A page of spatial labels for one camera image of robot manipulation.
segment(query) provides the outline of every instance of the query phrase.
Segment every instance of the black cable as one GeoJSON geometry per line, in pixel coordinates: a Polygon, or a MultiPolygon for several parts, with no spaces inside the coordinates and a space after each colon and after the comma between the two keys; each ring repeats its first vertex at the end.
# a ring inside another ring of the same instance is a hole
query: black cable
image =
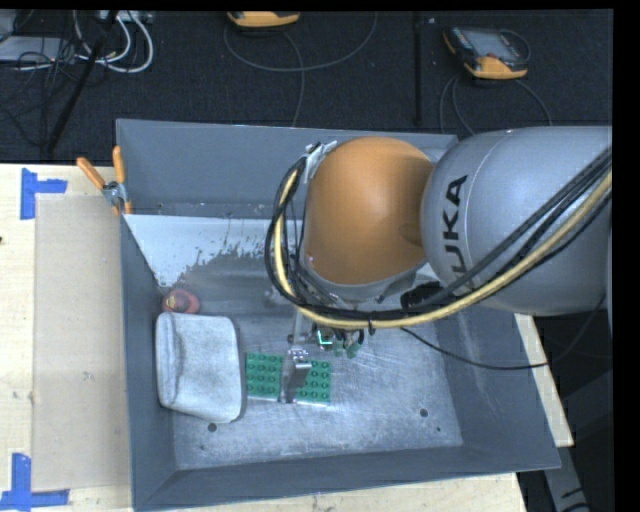
{"type": "Polygon", "coordinates": [[[562,244],[560,244],[554,250],[552,250],[549,253],[545,254],[545,256],[543,258],[541,258],[540,261],[538,261],[531,268],[531,270],[533,270],[536,267],[539,267],[540,265],[545,264],[547,261],[549,261],[550,259],[554,258],[557,254],[559,254],[564,249],[566,249],[567,246],[569,246],[582,232],[584,232],[585,229],[587,229],[591,225],[591,223],[593,223],[593,221],[598,217],[600,212],[602,210],[604,210],[604,208],[609,204],[610,201],[611,201],[611,192],[606,194],[602,198],[601,202],[596,207],[594,207],[592,209],[592,211],[589,213],[589,215],[585,218],[586,220],[583,221],[582,226],[580,226],[580,228],[578,230],[576,230],[575,233],[573,233],[569,238],[567,238],[562,244]]]}
{"type": "MultiPolygon", "coordinates": [[[[462,116],[462,113],[460,112],[460,107],[458,105],[458,100],[457,100],[457,96],[456,96],[456,90],[457,90],[457,87],[458,87],[458,83],[460,82],[460,78],[463,75],[464,75],[463,72],[460,72],[457,75],[453,75],[446,82],[445,86],[442,89],[442,93],[440,94],[439,114],[440,114],[440,132],[441,133],[445,133],[444,132],[444,100],[445,100],[445,95],[446,95],[446,92],[448,91],[449,87],[452,84],[453,84],[453,87],[451,87],[451,105],[453,107],[453,111],[456,114],[456,117],[458,118],[458,121],[460,122],[460,124],[462,124],[464,129],[467,130],[467,132],[469,132],[470,135],[475,135],[475,133],[476,133],[475,130],[473,128],[471,128],[471,126],[465,121],[464,117],[462,116]]],[[[538,103],[538,105],[540,106],[540,108],[544,112],[544,115],[545,115],[546,121],[547,121],[547,125],[548,126],[553,126],[553,120],[551,118],[551,113],[549,112],[549,109],[547,108],[545,103],[542,101],[540,96],[538,96],[530,86],[525,84],[522,81],[522,79],[506,80],[506,81],[507,82],[515,82],[520,87],[522,87],[525,91],[527,91],[533,97],[533,99],[536,101],[536,103],[538,103]]]]}
{"type": "Polygon", "coordinates": [[[456,90],[458,89],[458,84],[460,83],[460,77],[462,73],[460,73],[455,80],[453,81],[453,85],[451,86],[451,103],[453,104],[453,111],[456,113],[456,117],[458,121],[465,127],[465,129],[471,134],[475,135],[476,132],[467,124],[467,122],[463,119],[462,114],[460,113],[460,107],[458,106],[458,100],[456,98],[456,90]]]}
{"type": "MultiPolygon", "coordinates": [[[[545,233],[551,228],[553,223],[558,220],[570,207],[571,205],[578,200],[587,190],[588,188],[595,183],[595,181],[599,178],[599,176],[594,176],[593,179],[585,182],[581,187],[577,187],[575,190],[572,190],[567,196],[565,196],[560,204],[544,219],[544,221],[536,228],[534,233],[527,239],[525,244],[520,248],[518,253],[508,262],[506,263],[496,275],[501,275],[507,272],[510,268],[515,267],[520,261],[522,261],[529,252],[535,247],[535,245],[542,239],[545,233]]],[[[569,243],[571,243],[575,238],[582,233],[588,225],[590,225],[597,215],[602,211],[602,209],[608,204],[610,199],[610,193],[607,194],[601,202],[594,207],[589,215],[586,217],[586,220],[583,221],[582,226],[562,245],[555,248],[552,252],[549,252],[542,258],[540,261],[536,263],[536,266],[542,265],[544,262],[551,259],[557,253],[561,252],[569,243]]]]}
{"type": "MultiPolygon", "coordinates": [[[[287,224],[287,209],[285,208],[282,212],[282,222],[287,224]]],[[[289,275],[289,258],[287,258],[287,254],[289,253],[289,235],[288,230],[284,229],[282,232],[282,247],[276,248],[276,250],[280,250],[282,253],[282,261],[284,262],[285,274],[289,275]]]]}
{"type": "MultiPolygon", "coordinates": [[[[128,11],[128,10],[127,10],[127,12],[129,13],[129,17],[132,18],[131,12],[128,11]]],[[[72,23],[73,24],[78,24],[78,26],[79,26],[80,17],[78,16],[78,11],[76,11],[75,9],[72,9],[71,13],[70,13],[70,16],[71,16],[72,23]]],[[[73,35],[75,35],[75,37],[78,39],[78,48],[79,49],[84,49],[85,45],[87,45],[88,47],[91,47],[90,41],[85,37],[85,34],[90,32],[90,30],[88,30],[87,28],[88,28],[87,27],[87,23],[85,22],[84,29],[79,30],[79,34],[82,37],[80,37],[75,30],[73,31],[73,35]]],[[[137,40],[135,38],[135,34],[131,35],[130,37],[131,37],[131,41],[132,41],[131,42],[131,46],[133,47],[134,55],[133,55],[133,58],[129,58],[129,60],[131,61],[131,64],[129,64],[127,67],[132,68],[134,66],[135,59],[137,57],[138,48],[137,48],[137,40]]],[[[107,81],[114,81],[114,80],[117,80],[117,79],[122,79],[125,76],[127,76],[127,73],[108,73],[108,71],[109,71],[109,62],[107,62],[105,66],[100,66],[98,69],[102,69],[104,71],[102,73],[102,77],[99,78],[98,80],[96,80],[95,82],[89,82],[87,80],[87,82],[85,83],[85,87],[96,87],[96,86],[104,84],[107,81]]],[[[77,75],[74,75],[73,73],[66,72],[65,74],[71,80],[73,80],[74,82],[78,82],[80,80],[80,77],[77,76],[77,75]]]]}
{"type": "Polygon", "coordinates": [[[73,108],[75,107],[78,98],[80,97],[80,93],[82,92],[82,89],[84,88],[84,84],[87,81],[87,79],[89,78],[89,74],[91,73],[91,70],[93,69],[95,63],[96,63],[96,59],[98,58],[98,54],[102,51],[102,47],[104,46],[104,43],[107,40],[107,37],[109,35],[110,29],[113,28],[114,24],[115,24],[115,20],[116,20],[116,16],[118,15],[118,10],[117,9],[110,9],[108,14],[107,14],[107,24],[109,26],[109,30],[105,30],[101,36],[98,38],[98,41],[96,42],[96,44],[94,45],[94,47],[92,48],[91,51],[91,56],[89,57],[89,60],[87,61],[87,65],[85,66],[82,75],[80,76],[80,80],[78,81],[78,83],[76,84],[76,87],[71,95],[71,98],[69,99],[68,103],[65,105],[64,110],[62,111],[62,113],[60,114],[60,117],[58,118],[58,121],[56,122],[56,125],[53,128],[53,133],[51,134],[51,139],[49,140],[48,144],[46,145],[45,148],[45,155],[47,157],[47,159],[52,160],[53,159],[53,153],[55,151],[55,148],[58,144],[58,141],[60,140],[60,137],[62,136],[62,132],[64,131],[67,122],[69,121],[69,118],[71,117],[71,113],[73,112],[73,108]]]}
{"type": "Polygon", "coordinates": [[[582,336],[584,335],[584,333],[587,332],[587,329],[589,328],[589,326],[591,325],[591,322],[593,322],[594,318],[600,311],[600,308],[602,307],[602,304],[604,304],[604,301],[606,298],[607,298],[607,295],[604,294],[602,298],[598,301],[598,304],[596,305],[596,307],[593,308],[593,310],[591,311],[587,319],[584,321],[578,333],[573,337],[573,340],[571,340],[571,343],[569,343],[569,345],[560,353],[560,355],[557,357],[553,357],[553,354],[552,354],[551,362],[553,364],[559,363],[571,353],[574,347],[582,339],[582,336]]]}
{"type": "MultiPolygon", "coordinates": [[[[556,338],[549,336],[548,334],[544,335],[544,342],[545,342],[545,345],[547,343],[551,343],[552,345],[556,345],[560,349],[566,349],[568,346],[558,341],[556,338]]],[[[590,357],[593,359],[612,359],[613,358],[613,356],[610,354],[596,354],[594,352],[587,352],[586,350],[579,350],[575,347],[571,350],[571,352],[574,354],[580,354],[581,356],[590,357]]]]}
{"type": "Polygon", "coordinates": [[[293,238],[296,242],[296,251],[298,251],[298,247],[300,247],[299,244],[302,238],[298,238],[298,219],[296,218],[296,208],[293,201],[291,201],[289,205],[291,206],[291,218],[293,219],[293,238]]]}
{"type": "Polygon", "coordinates": [[[429,342],[428,340],[426,340],[425,338],[423,338],[419,334],[413,332],[410,329],[407,329],[406,327],[400,327],[400,330],[406,332],[407,334],[410,334],[415,339],[417,339],[418,341],[424,343],[425,345],[427,345],[428,347],[432,348],[433,350],[436,350],[436,351],[440,352],[441,354],[449,356],[449,357],[455,359],[456,361],[460,361],[460,362],[463,362],[463,363],[466,363],[466,364],[470,364],[471,366],[477,366],[478,368],[484,368],[486,370],[531,370],[533,368],[540,368],[542,366],[547,366],[549,364],[548,362],[545,362],[545,363],[523,364],[523,365],[515,365],[515,366],[495,366],[495,365],[492,365],[492,364],[480,363],[478,361],[474,361],[472,359],[467,359],[466,357],[460,356],[458,354],[454,354],[453,352],[449,352],[448,350],[440,348],[437,345],[434,345],[433,343],[429,342]]]}
{"type": "Polygon", "coordinates": [[[14,63],[14,65],[18,70],[22,70],[24,69],[23,60],[28,57],[31,57],[31,58],[39,57],[43,61],[42,63],[38,63],[38,61],[36,60],[35,64],[30,62],[28,65],[28,68],[33,68],[33,69],[30,69],[29,71],[21,71],[21,72],[29,72],[29,76],[27,80],[23,84],[21,84],[19,88],[16,91],[14,91],[10,96],[7,96],[6,98],[4,98],[4,100],[8,101],[17,97],[26,89],[26,86],[29,84],[29,82],[31,82],[33,77],[36,76],[39,70],[46,69],[47,73],[43,77],[43,80],[40,84],[40,101],[18,113],[13,113],[11,109],[9,109],[7,106],[0,103],[0,109],[6,113],[6,116],[1,118],[0,120],[2,121],[7,119],[10,120],[18,129],[18,132],[20,133],[20,135],[29,144],[40,148],[40,150],[42,150],[42,148],[47,144],[48,110],[50,108],[51,100],[53,99],[54,96],[59,94],[64,89],[64,83],[61,84],[58,88],[56,88],[57,77],[58,77],[58,74],[63,70],[63,67],[67,65],[66,60],[67,60],[67,57],[69,57],[70,55],[69,51],[73,50],[71,39],[67,40],[67,38],[65,37],[65,29],[68,26],[66,23],[67,23],[67,20],[65,20],[65,27],[62,30],[62,36],[60,38],[60,42],[58,45],[57,54],[53,59],[53,63],[50,63],[50,60],[51,60],[50,57],[45,53],[43,53],[44,38],[42,40],[41,51],[23,52],[14,63]],[[27,133],[27,130],[18,121],[18,117],[22,115],[26,115],[38,108],[40,109],[40,123],[39,123],[40,137],[39,137],[39,140],[35,140],[27,133]]]}
{"type": "Polygon", "coordinates": [[[298,49],[298,46],[296,45],[295,41],[291,39],[291,36],[286,32],[283,32],[282,35],[287,39],[287,41],[289,41],[289,43],[293,47],[293,50],[296,52],[296,55],[298,57],[298,63],[300,64],[300,95],[298,96],[298,104],[296,106],[296,112],[293,115],[293,121],[291,121],[291,127],[295,127],[296,123],[298,122],[298,116],[300,115],[300,109],[302,107],[302,98],[304,96],[304,85],[305,85],[304,62],[302,61],[302,54],[300,53],[300,50],[298,49]]]}

